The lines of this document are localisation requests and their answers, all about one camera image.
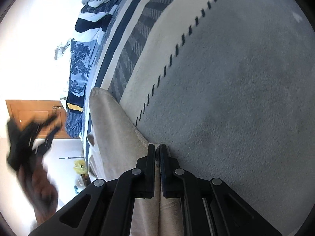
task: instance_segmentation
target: person's hand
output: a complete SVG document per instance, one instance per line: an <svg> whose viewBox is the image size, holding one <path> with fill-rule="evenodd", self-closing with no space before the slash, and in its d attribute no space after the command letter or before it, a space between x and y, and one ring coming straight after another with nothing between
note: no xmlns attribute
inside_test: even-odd
<svg viewBox="0 0 315 236"><path fill-rule="evenodd" d="M54 213L56 213L56 209L58 205L58 192L47 178L47 172L43 168L42 159L38 158L36 161L36 167L32 175L32 186L34 189L34 193L38 194L40 198L52 199L52 206L48 214L42 214L41 212L39 212L39 210L35 207L34 203L32 203L32 200L30 198L30 193L28 192L26 188L25 173L24 173L23 166L21 166L20 169L18 170L17 178L27 199L34 207L37 224L40 225L44 223L47 219L49 219L52 215L54 215Z"/></svg>

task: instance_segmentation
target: navy stripe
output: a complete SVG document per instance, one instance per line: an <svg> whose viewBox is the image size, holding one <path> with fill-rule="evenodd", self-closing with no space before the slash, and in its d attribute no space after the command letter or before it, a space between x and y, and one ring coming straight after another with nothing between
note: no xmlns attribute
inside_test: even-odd
<svg viewBox="0 0 315 236"><path fill-rule="evenodd" d="M129 23L137 5L139 4L141 0L132 0L130 3L127 11L125 12L124 16L122 17L121 22L119 23L115 34L113 36L113 39L111 40L111 43L108 46L108 49L106 51L105 57L103 59L102 65L100 67L99 74L97 76L96 82L95 82L95 87L100 88L103 79L105 77L106 71L108 69L109 63L111 62L114 52L117 49L117 46L121 40L122 34L124 33L127 24ZM91 113L89 114L89 124L88 124L88 133L91 131L91 126L92 126L92 119L91 119ZM89 142L86 141L85 143L85 161L86 164L88 164L88 157L89 157Z"/></svg>
<svg viewBox="0 0 315 236"><path fill-rule="evenodd" d="M95 21L95 22L89 21L89 20L86 20L86 19L78 18L74 29L78 33L84 33L85 31L87 31L89 29L95 29L95 28L102 28L102 30L104 28L105 31L106 31L106 29L108 27L108 24L111 21L112 17L113 17L113 15L107 14L104 17L102 17L101 19L99 19L98 21Z"/></svg>

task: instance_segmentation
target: blue bedspread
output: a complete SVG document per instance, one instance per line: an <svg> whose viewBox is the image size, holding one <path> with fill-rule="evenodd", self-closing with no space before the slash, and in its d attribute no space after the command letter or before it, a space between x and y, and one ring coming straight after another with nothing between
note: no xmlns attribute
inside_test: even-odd
<svg viewBox="0 0 315 236"><path fill-rule="evenodd" d="M121 0L95 0L87 3L79 14L71 40L71 62L67 97L66 131L77 137L82 130L85 88L91 66L97 64L102 43L113 14Z"/></svg>

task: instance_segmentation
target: beige blanket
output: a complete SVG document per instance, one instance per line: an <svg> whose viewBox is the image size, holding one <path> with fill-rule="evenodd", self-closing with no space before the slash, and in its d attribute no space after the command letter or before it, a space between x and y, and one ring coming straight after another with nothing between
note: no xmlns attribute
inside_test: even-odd
<svg viewBox="0 0 315 236"><path fill-rule="evenodd" d="M93 122L89 142L95 176L106 181L116 179L147 155L149 143L108 91L93 88L89 105ZM157 163L154 197L135 200L130 235L183 235L179 199L163 197Z"/></svg>

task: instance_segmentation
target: black object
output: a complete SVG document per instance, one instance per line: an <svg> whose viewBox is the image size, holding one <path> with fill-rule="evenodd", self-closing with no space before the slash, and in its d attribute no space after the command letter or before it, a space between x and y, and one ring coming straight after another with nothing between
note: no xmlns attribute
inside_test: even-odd
<svg viewBox="0 0 315 236"><path fill-rule="evenodd" d="M119 179L97 179L30 236L129 236L135 198L154 196L155 148Z"/></svg>
<svg viewBox="0 0 315 236"><path fill-rule="evenodd" d="M196 178L168 156L166 145L138 159L119 179L97 179L30 236L128 236L135 198L154 196L155 155L163 195L181 198L187 236L281 236L221 179Z"/></svg>
<svg viewBox="0 0 315 236"><path fill-rule="evenodd" d="M10 153L7 157L7 163L12 169L18 171L23 166L25 172L25 186L30 193L32 204L42 213L47 214L53 207L51 198L41 199L34 193L32 187L32 174L36 167L37 157L43 157L51 148L55 134L61 129L60 126L55 127L47 136L41 145L33 149L33 144L43 127L48 126L57 118L56 115L49 117L43 123L30 122L22 131L18 128L15 121L11 119L7 123L7 130L10 139Z"/></svg>

